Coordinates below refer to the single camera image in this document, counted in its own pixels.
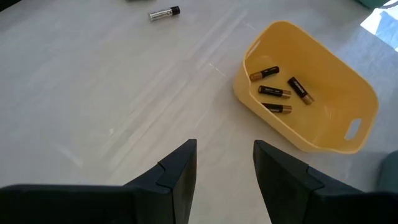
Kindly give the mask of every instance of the black and copper battery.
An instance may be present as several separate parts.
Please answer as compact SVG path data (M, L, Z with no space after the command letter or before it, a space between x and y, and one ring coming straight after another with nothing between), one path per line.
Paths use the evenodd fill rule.
M277 88L273 88L273 87L269 87L269 86L259 86L259 93L261 94L267 94L267 95L271 95L271 96L277 96L277 97L281 97L281 98L290 98L290 96L292 95L291 91L288 90L281 90L281 89L277 89Z
M310 105L314 102L314 99L311 95L305 91L304 87L297 81L296 78L292 77L287 83L293 88L294 92L298 94L298 96L304 101L306 105Z
M283 114L288 114L292 112L292 106L287 106L287 105L275 105L272 103L262 103L263 106L265 106L269 111L273 113L283 113Z
M252 80L252 81L258 81L260 79L263 79L263 78L265 78L265 77L267 77L269 75L273 75L273 74L276 74L276 73L279 73L279 67L278 66L275 66L275 67L272 67L272 68L267 68L267 69L265 69L263 71L253 73L249 77L250 77L250 80Z
M170 7L168 9L163 9L157 12L152 12L148 13L149 20L155 21L161 18L169 17L169 16L175 16L180 14L180 8L178 6Z

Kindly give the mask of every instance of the table surface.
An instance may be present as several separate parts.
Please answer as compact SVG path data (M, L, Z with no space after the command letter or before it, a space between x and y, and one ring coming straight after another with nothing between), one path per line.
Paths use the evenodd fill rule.
M150 23L147 13L180 6ZM252 145L262 139L361 190L398 143L398 55L349 0L30 0L0 13L0 185L121 185L198 139L190 223L270 223ZM301 26L374 87L355 155L307 154L241 104L243 53L274 20Z

